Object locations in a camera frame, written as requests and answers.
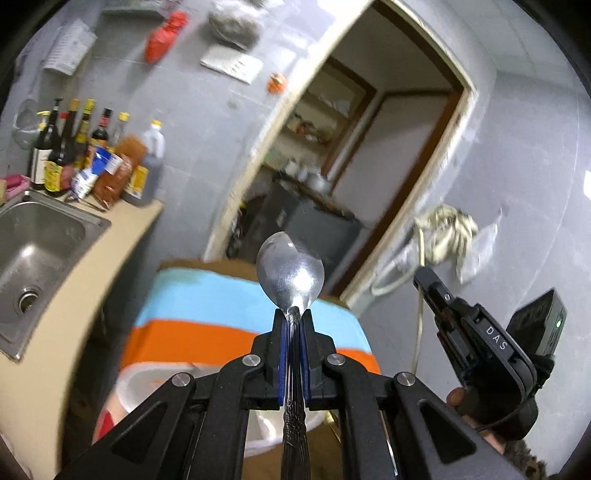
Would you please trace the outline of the grey washing machine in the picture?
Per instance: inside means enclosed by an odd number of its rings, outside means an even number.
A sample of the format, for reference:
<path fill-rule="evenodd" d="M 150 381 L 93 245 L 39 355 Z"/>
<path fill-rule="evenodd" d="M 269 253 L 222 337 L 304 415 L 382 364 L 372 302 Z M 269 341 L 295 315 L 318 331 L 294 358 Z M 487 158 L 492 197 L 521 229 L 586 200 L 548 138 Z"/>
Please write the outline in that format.
<path fill-rule="evenodd" d="M 362 223 L 352 215 L 335 213 L 291 182 L 276 180 L 262 198 L 249 202 L 249 219 L 236 256 L 253 263 L 263 241 L 286 232 L 318 254 L 329 283 L 356 242 Z"/>

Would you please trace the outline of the hanging clear food bag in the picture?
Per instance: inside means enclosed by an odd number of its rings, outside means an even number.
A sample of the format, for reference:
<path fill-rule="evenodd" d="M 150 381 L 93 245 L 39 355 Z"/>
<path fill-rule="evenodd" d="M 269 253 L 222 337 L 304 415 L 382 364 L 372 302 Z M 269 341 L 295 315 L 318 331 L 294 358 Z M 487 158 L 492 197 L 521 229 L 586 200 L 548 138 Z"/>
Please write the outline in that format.
<path fill-rule="evenodd" d="M 216 39 L 247 51 L 259 42 L 266 14 L 257 1 L 213 1 L 207 20 Z"/>

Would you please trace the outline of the orange wall plug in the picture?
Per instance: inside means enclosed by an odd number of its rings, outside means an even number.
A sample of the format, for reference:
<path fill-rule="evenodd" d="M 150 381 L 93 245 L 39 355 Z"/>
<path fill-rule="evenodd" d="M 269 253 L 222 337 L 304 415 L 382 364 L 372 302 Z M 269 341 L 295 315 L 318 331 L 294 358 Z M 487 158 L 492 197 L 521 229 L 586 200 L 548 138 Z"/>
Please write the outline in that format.
<path fill-rule="evenodd" d="M 271 95 L 280 95 L 286 90 L 287 77 L 280 73 L 273 73 L 267 81 L 266 90 Z"/>

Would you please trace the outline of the white wall box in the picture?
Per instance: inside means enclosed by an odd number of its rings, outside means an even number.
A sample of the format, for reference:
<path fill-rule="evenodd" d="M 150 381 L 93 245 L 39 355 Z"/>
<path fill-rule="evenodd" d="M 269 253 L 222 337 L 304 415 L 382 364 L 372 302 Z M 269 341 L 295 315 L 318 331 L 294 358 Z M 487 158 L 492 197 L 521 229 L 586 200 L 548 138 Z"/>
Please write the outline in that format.
<path fill-rule="evenodd" d="M 94 32 L 79 18 L 64 26 L 45 57 L 43 68 L 73 76 L 96 42 Z"/>

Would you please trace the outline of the metal pot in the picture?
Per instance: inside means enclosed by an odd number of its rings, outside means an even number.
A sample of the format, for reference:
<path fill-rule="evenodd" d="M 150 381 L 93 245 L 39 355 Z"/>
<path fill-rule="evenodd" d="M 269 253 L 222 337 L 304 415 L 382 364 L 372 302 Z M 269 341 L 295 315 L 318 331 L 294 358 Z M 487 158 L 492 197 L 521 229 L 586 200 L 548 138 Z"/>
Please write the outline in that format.
<path fill-rule="evenodd" d="M 322 174 L 310 172 L 305 178 L 304 185 L 320 195 L 327 195 L 332 190 L 332 182 Z"/>

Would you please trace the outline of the striped blue orange brown cloth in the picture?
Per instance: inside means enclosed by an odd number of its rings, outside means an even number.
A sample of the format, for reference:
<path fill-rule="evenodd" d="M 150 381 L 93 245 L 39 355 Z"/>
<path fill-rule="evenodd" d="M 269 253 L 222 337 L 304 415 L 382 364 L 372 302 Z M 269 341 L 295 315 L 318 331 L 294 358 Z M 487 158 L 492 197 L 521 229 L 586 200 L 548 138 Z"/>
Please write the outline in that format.
<path fill-rule="evenodd" d="M 263 293 L 256 267 L 240 260 L 205 263 L 199 260 L 164 262 L 127 334 L 114 386 L 103 404 L 91 444 L 119 423 L 135 406 L 125 408 L 122 394 L 131 374 L 140 367 L 167 370 L 162 380 L 143 382 L 148 393 L 141 403 L 175 371 L 193 370 L 194 377 L 217 372 L 221 366 L 249 353 L 256 335 L 273 328 L 276 305 Z M 381 373 L 368 338 L 356 316 L 335 297 L 321 297 L 311 306 L 315 331 L 332 337 L 342 355 Z M 308 436 L 312 479 L 343 479 L 341 446 L 328 425 Z M 280 445 L 245 458 L 242 479 L 280 479 Z"/>

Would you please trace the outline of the dark soy sauce bottle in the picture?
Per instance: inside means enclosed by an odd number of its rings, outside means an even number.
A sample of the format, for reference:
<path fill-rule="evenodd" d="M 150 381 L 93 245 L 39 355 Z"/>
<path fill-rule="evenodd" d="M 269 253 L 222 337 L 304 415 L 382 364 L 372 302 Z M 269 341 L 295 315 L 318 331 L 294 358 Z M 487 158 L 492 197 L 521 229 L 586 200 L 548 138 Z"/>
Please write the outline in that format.
<path fill-rule="evenodd" d="M 50 111 L 48 120 L 34 144 L 30 177 L 31 187 L 34 190 L 42 190 L 44 188 L 45 164 L 59 140 L 57 122 L 61 101 L 62 99 L 59 97 L 54 99 L 54 105 Z"/>

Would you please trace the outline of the steel spoon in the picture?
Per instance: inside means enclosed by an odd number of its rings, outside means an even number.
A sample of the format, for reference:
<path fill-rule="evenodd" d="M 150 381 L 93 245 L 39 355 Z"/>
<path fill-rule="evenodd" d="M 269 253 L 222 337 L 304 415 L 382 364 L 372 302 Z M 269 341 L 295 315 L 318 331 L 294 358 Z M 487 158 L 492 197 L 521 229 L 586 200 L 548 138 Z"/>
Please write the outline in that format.
<path fill-rule="evenodd" d="M 305 426 L 301 318 L 320 296 L 325 273 L 322 260 L 287 233 L 270 235 L 256 257 L 259 284 L 283 312 L 286 325 L 283 396 L 283 457 L 280 477 L 311 477 Z"/>

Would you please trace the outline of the large oil jug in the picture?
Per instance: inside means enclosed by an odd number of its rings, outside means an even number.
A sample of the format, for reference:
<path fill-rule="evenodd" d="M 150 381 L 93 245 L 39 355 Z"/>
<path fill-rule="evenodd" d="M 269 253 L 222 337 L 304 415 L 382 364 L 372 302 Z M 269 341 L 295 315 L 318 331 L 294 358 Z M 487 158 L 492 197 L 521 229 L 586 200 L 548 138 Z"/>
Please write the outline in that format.
<path fill-rule="evenodd" d="M 136 207 L 147 206 L 156 193 L 165 152 L 165 138 L 161 129 L 162 122 L 152 119 L 149 128 L 142 134 L 141 141 L 146 147 L 146 154 L 134 169 L 122 193 L 122 198 Z"/>

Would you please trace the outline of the blue white packet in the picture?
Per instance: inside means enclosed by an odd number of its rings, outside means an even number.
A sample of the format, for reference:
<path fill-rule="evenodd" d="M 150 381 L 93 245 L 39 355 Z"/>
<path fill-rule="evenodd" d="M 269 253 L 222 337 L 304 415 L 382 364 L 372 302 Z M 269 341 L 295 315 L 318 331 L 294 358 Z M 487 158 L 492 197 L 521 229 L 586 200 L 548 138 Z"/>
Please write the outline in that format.
<path fill-rule="evenodd" d="M 73 178 L 69 198 L 74 201 L 84 199 L 103 173 L 114 174 L 122 163 L 122 158 L 105 148 L 98 147 L 89 167 L 80 170 Z"/>

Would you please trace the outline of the red plastic bag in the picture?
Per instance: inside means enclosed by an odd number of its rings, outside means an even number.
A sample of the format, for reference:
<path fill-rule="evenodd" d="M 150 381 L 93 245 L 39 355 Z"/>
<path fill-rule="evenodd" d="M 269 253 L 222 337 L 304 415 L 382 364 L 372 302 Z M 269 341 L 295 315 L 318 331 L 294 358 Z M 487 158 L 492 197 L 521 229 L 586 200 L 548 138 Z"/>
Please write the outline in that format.
<path fill-rule="evenodd" d="M 187 23 L 188 15 L 185 12 L 172 12 L 168 19 L 148 36 L 144 48 L 145 61 L 149 64 L 157 63 L 172 48 Z"/>

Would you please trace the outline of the white wall socket panel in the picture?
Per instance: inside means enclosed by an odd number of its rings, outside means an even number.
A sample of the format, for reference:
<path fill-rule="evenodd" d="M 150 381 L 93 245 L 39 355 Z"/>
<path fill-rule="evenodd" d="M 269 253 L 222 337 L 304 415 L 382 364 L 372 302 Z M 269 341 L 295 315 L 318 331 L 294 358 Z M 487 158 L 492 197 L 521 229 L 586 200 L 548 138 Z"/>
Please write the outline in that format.
<path fill-rule="evenodd" d="M 200 65 L 248 85 L 263 69 L 262 60 L 222 45 L 211 46 L 201 57 Z"/>

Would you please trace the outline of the stainless steel sink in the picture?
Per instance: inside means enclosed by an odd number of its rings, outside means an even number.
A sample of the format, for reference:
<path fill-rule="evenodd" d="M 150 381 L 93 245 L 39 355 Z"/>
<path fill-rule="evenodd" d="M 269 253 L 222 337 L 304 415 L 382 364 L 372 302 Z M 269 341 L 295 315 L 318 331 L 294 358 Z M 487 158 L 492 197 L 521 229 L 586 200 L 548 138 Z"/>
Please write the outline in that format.
<path fill-rule="evenodd" d="M 22 359 L 45 309 L 111 222 L 26 190 L 1 207 L 1 352 Z"/>

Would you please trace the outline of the orange spice bag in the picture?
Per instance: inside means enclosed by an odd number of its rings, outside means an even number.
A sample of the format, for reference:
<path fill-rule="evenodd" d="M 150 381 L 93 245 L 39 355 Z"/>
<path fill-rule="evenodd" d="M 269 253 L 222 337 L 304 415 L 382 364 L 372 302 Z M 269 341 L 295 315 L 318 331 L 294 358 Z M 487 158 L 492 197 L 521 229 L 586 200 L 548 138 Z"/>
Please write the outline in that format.
<path fill-rule="evenodd" d="M 119 200 L 131 175 L 147 152 L 136 136 L 125 136 L 111 152 L 104 172 L 94 184 L 92 195 L 101 208 L 109 210 Z"/>

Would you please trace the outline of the white plastic utensil holder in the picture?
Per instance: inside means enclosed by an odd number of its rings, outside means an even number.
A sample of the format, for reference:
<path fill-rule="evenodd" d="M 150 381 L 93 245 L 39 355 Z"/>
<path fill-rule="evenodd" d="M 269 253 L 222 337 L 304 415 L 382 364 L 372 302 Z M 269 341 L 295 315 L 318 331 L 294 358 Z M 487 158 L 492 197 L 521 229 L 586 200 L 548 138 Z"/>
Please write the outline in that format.
<path fill-rule="evenodd" d="M 140 362 L 125 367 L 118 375 L 104 404 L 114 423 L 134 410 L 165 381 L 178 372 L 194 378 L 217 373 L 221 367 L 206 364 Z M 283 408 L 249 413 L 245 458 L 269 452 L 283 442 Z"/>

